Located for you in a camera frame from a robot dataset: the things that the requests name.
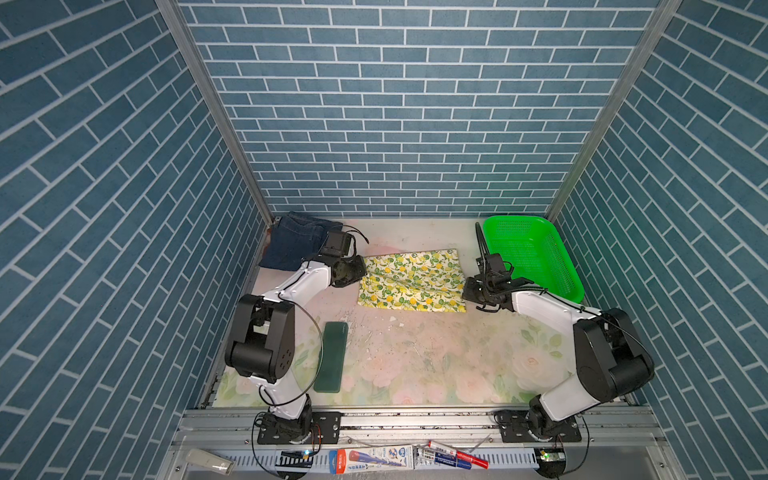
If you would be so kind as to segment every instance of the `printed packaging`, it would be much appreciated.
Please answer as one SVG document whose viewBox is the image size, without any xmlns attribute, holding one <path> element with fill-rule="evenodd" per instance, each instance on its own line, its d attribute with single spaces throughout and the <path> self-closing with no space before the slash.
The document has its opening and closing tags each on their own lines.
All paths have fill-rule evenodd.
<svg viewBox="0 0 768 480">
<path fill-rule="evenodd" d="M 413 470 L 413 446 L 394 445 L 338 449 L 329 453 L 331 473 Z"/>
</svg>

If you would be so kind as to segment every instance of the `lemon print cloth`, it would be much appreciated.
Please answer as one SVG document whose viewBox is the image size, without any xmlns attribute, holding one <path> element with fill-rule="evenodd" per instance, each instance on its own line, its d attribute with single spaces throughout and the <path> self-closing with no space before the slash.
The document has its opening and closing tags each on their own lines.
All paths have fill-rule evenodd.
<svg viewBox="0 0 768 480">
<path fill-rule="evenodd" d="M 366 257 L 358 305 L 423 312 L 467 311 L 456 250 Z"/>
</svg>

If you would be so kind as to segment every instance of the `aluminum frame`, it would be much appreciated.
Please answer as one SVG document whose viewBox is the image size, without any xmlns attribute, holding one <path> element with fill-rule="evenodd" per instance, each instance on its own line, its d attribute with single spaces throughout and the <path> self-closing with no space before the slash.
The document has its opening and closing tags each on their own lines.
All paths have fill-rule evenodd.
<svg viewBox="0 0 768 480">
<path fill-rule="evenodd" d="M 632 85 L 634 85 L 637 77 L 643 71 L 645 63 L 650 58 L 650 54 L 654 52 L 654 48 L 656 48 L 659 40 L 661 40 L 661 35 L 664 34 L 664 30 L 667 29 L 681 2 L 682 0 L 660 0 L 659 5 L 648 19 L 643 36 L 640 38 L 637 46 L 632 49 L 624 70 L 621 71 L 621 75 L 616 80 L 616 85 L 614 85 L 613 90 L 608 95 L 605 106 L 600 110 L 592 130 L 587 134 L 584 143 L 581 144 L 581 149 L 576 155 L 571 169 L 565 175 L 563 183 L 555 194 L 552 203 L 547 208 L 545 218 L 552 223 L 558 218 L 561 210 L 565 207 L 565 203 L 568 201 L 568 197 L 571 196 L 571 193 L 576 188 L 578 179 L 586 170 L 589 162 L 592 161 L 594 152 L 597 151 L 598 146 L 603 141 L 608 128 L 616 118 L 627 95 L 629 95 Z"/>
<path fill-rule="evenodd" d="M 267 226 L 272 225 L 275 217 L 264 195 L 261 193 L 256 176 L 253 174 L 253 169 L 250 166 L 245 150 L 243 150 L 243 145 L 240 143 L 240 139 L 237 138 L 232 121 L 214 87 L 214 81 L 208 73 L 203 56 L 195 45 L 192 31 L 184 19 L 184 14 L 181 12 L 178 1 L 156 0 L 156 3 L 160 14 L 163 16 L 163 20 L 168 25 L 170 35 L 176 41 L 176 46 L 179 48 L 181 56 L 184 57 L 184 61 L 190 69 L 190 74 L 192 74 L 200 94 L 203 95 L 203 99 L 208 106 L 211 117 L 213 117 L 216 126 L 219 128 L 219 133 L 221 133 L 224 143 L 227 144 L 227 148 L 232 154 L 237 170 L 240 171 L 240 175 L 242 175 L 243 180 L 245 180 L 248 186 L 248 191 L 251 197 L 253 197 L 253 201 L 256 202 L 256 206 L 266 221 Z"/>
<path fill-rule="evenodd" d="M 265 228 L 261 235 L 261 239 L 259 239 L 259 246 L 257 247 L 256 254 L 253 256 L 250 266 L 248 267 L 248 275 L 246 276 L 243 289 L 240 291 L 240 295 L 245 295 L 246 293 L 251 293 L 253 291 L 253 285 L 256 284 L 256 278 L 259 275 L 259 262 L 261 261 L 261 257 L 269 236 L 270 235 L 267 232 L 267 228 Z M 227 324 L 227 329 L 224 331 L 223 337 L 221 338 L 221 343 L 219 344 L 219 348 L 216 351 L 214 362 L 210 366 L 210 371 L 208 372 L 205 385 L 203 385 L 203 389 L 200 391 L 200 397 L 197 399 L 197 404 L 201 409 L 212 405 L 210 397 L 213 395 L 214 390 L 218 386 L 217 380 L 221 378 L 224 372 L 224 340 L 230 335 L 231 329 L 232 322 L 230 321 Z"/>
<path fill-rule="evenodd" d="M 493 406 L 400 406 L 400 407 L 316 407 L 316 411 L 337 411 L 343 414 L 339 430 L 339 447 L 400 445 L 438 440 L 458 448 L 471 448 L 482 442 L 483 452 L 503 449 L 531 448 L 539 442 L 503 443 L 492 413 L 500 409 L 527 409 L 524 404 Z M 158 478 L 181 478 L 189 449 L 229 452 L 249 452 L 253 418 L 264 409 L 207 409 L 184 412 L 179 429 L 171 441 Z M 649 455 L 664 474 L 675 473 L 674 457 L 668 449 L 664 433 L 648 406 L 629 406 L 624 402 L 603 404 L 583 414 L 579 422 L 583 440 L 569 446 L 641 446 L 653 449 Z M 253 445 L 260 455 L 275 449 L 294 449 L 295 445 Z M 678 480 L 675 476 L 660 476 L 661 480 Z"/>
</svg>

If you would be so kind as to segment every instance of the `jeans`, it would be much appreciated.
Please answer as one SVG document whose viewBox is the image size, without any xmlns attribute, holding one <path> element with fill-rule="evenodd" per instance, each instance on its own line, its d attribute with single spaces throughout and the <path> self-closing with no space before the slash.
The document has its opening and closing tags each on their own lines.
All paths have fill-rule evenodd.
<svg viewBox="0 0 768 480">
<path fill-rule="evenodd" d="M 289 212 L 273 227 L 270 245 L 259 266 L 293 272 L 301 267 L 303 259 L 320 252 L 328 230 L 343 224 L 331 220 Z"/>
</svg>

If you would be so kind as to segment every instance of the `black cable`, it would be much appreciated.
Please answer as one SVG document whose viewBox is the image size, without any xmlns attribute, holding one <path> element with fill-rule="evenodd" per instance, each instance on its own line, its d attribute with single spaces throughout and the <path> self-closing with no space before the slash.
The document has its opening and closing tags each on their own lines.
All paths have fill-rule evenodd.
<svg viewBox="0 0 768 480">
<path fill-rule="evenodd" d="M 582 308 L 582 309 L 584 308 L 584 307 L 583 307 L 583 306 L 581 306 L 581 305 L 574 305 L 574 304 L 572 304 L 572 303 L 566 302 L 566 301 L 565 301 L 565 300 L 563 300 L 562 298 L 560 298 L 560 297 L 558 297 L 558 296 L 555 296 L 555 295 L 552 295 L 552 294 L 551 294 L 551 293 L 549 293 L 549 292 L 546 292 L 546 293 L 547 293 L 549 296 L 551 296 L 552 298 L 554 298 L 555 300 L 557 300 L 558 302 L 560 302 L 560 303 L 562 303 L 562 304 L 564 304 L 564 305 L 566 305 L 566 306 L 569 306 L 569 307 L 571 307 L 571 308 Z M 637 344 L 637 345 L 638 345 L 640 348 L 642 348 L 642 349 L 643 349 L 643 351 L 645 352 L 645 354 L 646 354 L 646 355 L 648 355 L 648 359 L 650 359 L 650 370 L 651 370 L 651 375 L 650 375 L 650 377 L 648 377 L 648 380 L 646 380 L 646 381 L 645 381 L 645 383 L 643 383 L 643 385 L 641 385 L 641 386 L 639 386 L 639 387 L 637 387 L 637 388 L 639 389 L 639 388 L 642 388 L 642 387 L 646 386 L 646 385 L 648 384 L 648 382 L 650 382 L 651 380 L 653 380 L 653 379 L 654 379 L 654 377 L 656 376 L 656 362 L 654 361 L 654 356 L 652 356 L 652 355 L 650 354 L 650 352 L 648 352 L 648 349 L 647 349 L 647 348 L 645 348 L 645 346 L 643 345 L 643 343 L 642 343 L 640 340 L 638 340 L 636 336 L 632 335 L 632 334 L 631 334 L 631 333 L 629 333 L 627 330 L 625 330 L 625 329 L 621 328 L 621 327 L 620 327 L 620 326 L 619 326 L 617 323 L 613 323 L 613 322 L 611 322 L 610 320 L 608 320 L 608 319 L 607 319 L 607 318 L 605 318 L 604 316 L 595 315 L 595 316 L 592 316 L 592 317 L 590 317 L 590 318 L 588 318 L 588 319 L 586 319 L 586 320 L 590 320 L 590 319 L 593 319 L 593 318 L 597 318 L 597 317 L 600 317 L 600 318 L 602 318 L 603 320 L 605 320 L 605 321 L 606 321 L 607 323 L 609 323 L 610 325 L 612 325 L 612 326 L 615 326 L 617 329 L 621 330 L 621 332 L 623 332 L 623 333 L 624 333 L 624 335 L 626 335 L 626 336 L 628 336 L 629 338 L 631 338 L 632 340 L 634 340 L 634 341 L 635 341 L 635 343 L 636 343 L 636 344 Z"/>
<path fill-rule="evenodd" d="M 320 430 L 320 425 L 318 423 L 313 423 L 313 426 L 317 427 L 317 451 L 313 451 L 310 453 L 310 457 L 313 457 L 320 453 L 320 449 L 323 447 L 323 432 Z"/>
<path fill-rule="evenodd" d="M 490 292 L 491 285 L 488 282 L 488 274 L 494 273 L 493 270 L 490 272 L 488 271 L 488 257 L 491 256 L 491 251 L 488 249 L 488 243 L 485 241 L 485 235 L 483 235 L 480 223 L 475 223 L 475 235 L 477 236 L 478 248 L 480 250 L 480 265 L 478 265 L 480 267 L 480 278 L 482 279 L 482 285 L 485 288 L 485 291 Z"/>
<path fill-rule="evenodd" d="M 310 320 L 312 320 L 312 323 L 315 324 L 315 328 L 317 328 L 317 334 L 320 337 L 320 358 L 319 358 L 319 361 L 317 362 L 317 370 L 315 370 L 315 376 L 312 378 L 312 382 L 310 382 L 310 384 L 308 386 L 306 386 L 306 388 L 304 389 L 303 392 L 301 392 L 298 396 L 296 396 L 295 398 L 293 398 L 293 399 L 291 399 L 291 400 L 289 400 L 287 402 L 274 403 L 274 400 L 273 400 L 273 403 L 269 403 L 261 395 L 261 389 L 263 388 L 263 386 L 259 385 L 259 389 L 258 389 L 259 390 L 259 397 L 261 397 L 261 401 L 262 402 L 266 403 L 270 407 L 279 407 L 279 406 L 283 406 L 283 405 L 288 405 L 289 403 L 293 403 L 296 400 L 300 399 L 301 397 L 305 396 L 305 394 L 307 392 L 309 392 L 309 390 L 312 388 L 312 385 L 315 384 L 315 380 L 317 380 L 317 376 L 320 373 L 320 366 L 323 364 L 323 331 L 320 330 L 320 325 L 318 325 L 317 321 L 315 320 L 315 317 L 313 317 L 309 312 L 307 312 L 306 309 L 303 306 L 299 305 L 298 303 L 296 303 L 296 302 L 294 302 L 292 300 L 288 300 L 288 299 L 282 298 L 279 293 L 277 294 L 277 298 L 281 299 L 283 302 L 288 302 L 288 303 L 293 304 L 294 306 L 298 306 L 310 318 Z"/>
<path fill-rule="evenodd" d="M 347 258 L 355 258 L 357 257 L 357 237 L 352 235 L 352 255 L 350 255 Z"/>
<path fill-rule="evenodd" d="M 368 240 L 368 237 L 366 237 L 366 235 L 363 232 L 358 230 L 357 227 L 353 227 L 352 225 L 347 225 L 347 224 L 344 224 L 343 227 L 348 227 L 349 228 L 349 230 L 347 230 L 348 232 L 357 232 L 357 233 L 359 233 L 360 236 L 366 241 L 366 243 L 371 243 Z"/>
<path fill-rule="evenodd" d="M 558 302 L 562 303 L 565 306 L 568 306 L 568 307 L 571 307 L 571 308 L 575 308 L 575 309 L 579 310 L 580 312 L 586 311 L 585 307 L 583 305 L 577 305 L 575 303 L 567 302 L 567 301 L 563 300 L 562 298 L 560 298 L 559 296 L 553 295 L 552 293 L 549 292 L 549 289 L 546 289 L 546 288 L 544 288 L 542 286 L 524 285 L 524 286 L 519 286 L 519 287 L 507 289 L 507 290 L 501 290 L 501 291 L 498 291 L 498 292 L 494 292 L 494 294 L 515 293 L 515 292 L 539 292 L 541 295 L 544 295 L 546 293 L 547 295 L 549 295 L 550 297 L 552 297 L 553 299 L 557 300 Z M 643 351 L 645 352 L 645 354 L 648 356 L 648 359 L 650 360 L 651 375 L 650 375 L 650 377 L 648 377 L 648 380 L 646 380 L 643 383 L 643 385 L 641 385 L 641 386 L 639 386 L 637 388 L 638 389 L 642 388 L 642 387 L 646 386 L 651 380 L 653 380 L 656 377 L 656 362 L 654 361 L 654 356 L 652 356 L 650 354 L 650 352 L 648 351 L 648 349 L 645 348 L 645 345 L 643 345 L 643 343 L 639 339 L 637 339 L 636 336 L 634 336 L 631 333 L 629 333 L 626 329 L 622 328 L 617 323 L 611 322 L 609 319 L 601 316 L 601 314 L 593 313 L 593 312 L 589 312 L 589 313 L 591 313 L 593 316 L 591 316 L 589 318 L 586 318 L 585 320 L 591 320 L 591 319 L 595 319 L 595 318 L 600 317 L 601 319 L 605 320 L 606 323 L 610 324 L 611 326 L 616 327 L 621 332 L 623 332 L 624 335 L 626 335 L 629 338 L 631 338 L 632 340 L 634 340 L 635 343 L 640 348 L 642 348 Z"/>
<path fill-rule="evenodd" d="M 272 475 L 273 477 L 280 478 L 281 480 L 286 480 L 288 478 L 288 475 L 283 477 L 281 475 L 278 475 L 276 471 L 272 472 L 271 470 L 267 470 L 264 467 L 264 465 L 261 465 L 261 462 L 259 462 L 259 458 L 256 457 L 256 448 L 253 446 L 253 430 L 256 428 L 256 422 L 260 420 L 264 415 L 266 415 L 266 412 L 259 412 L 256 414 L 255 417 L 253 417 L 253 424 L 250 427 L 250 451 L 253 453 L 253 459 L 256 460 L 256 464 L 259 465 L 262 470 Z"/>
<path fill-rule="evenodd" d="M 301 277 L 302 277 L 302 276 L 304 276 L 304 273 L 306 273 L 306 271 L 305 271 L 305 270 L 301 270 L 301 275 L 299 275 L 299 278 L 295 279 L 293 282 L 289 283 L 288 285 L 285 285 L 285 286 L 283 287 L 283 290 L 282 290 L 282 291 L 288 290 L 290 287 L 292 287 L 292 286 L 296 285 L 296 282 L 298 282 L 299 280 L 301 280 Z"/>
<path fill-rule="evenodd" d="M 562 472 L 558 478 L 560 478 L 563 475 L 567 475 L 569 473 L 576 472 L 578 469 L 581 468 L 581 466 L 584 464 L 584 462 L 587 461 L 587 455 L 589 455 L 589 444 L 590 442 L 590 435 L 589 435 L 589 425 L 587 425 L 587 420 L 584 419 L 584 416 L 581 416 L 581 421 L 584 423 L 584 428 L 587 430 L 587 450 L 584 452 L 584 457 L 581 459 L 581 463 L 579 463 L 576 468 L 572 468 L 570 470 L 567 470 L 565 472 Z"/>
</svg>

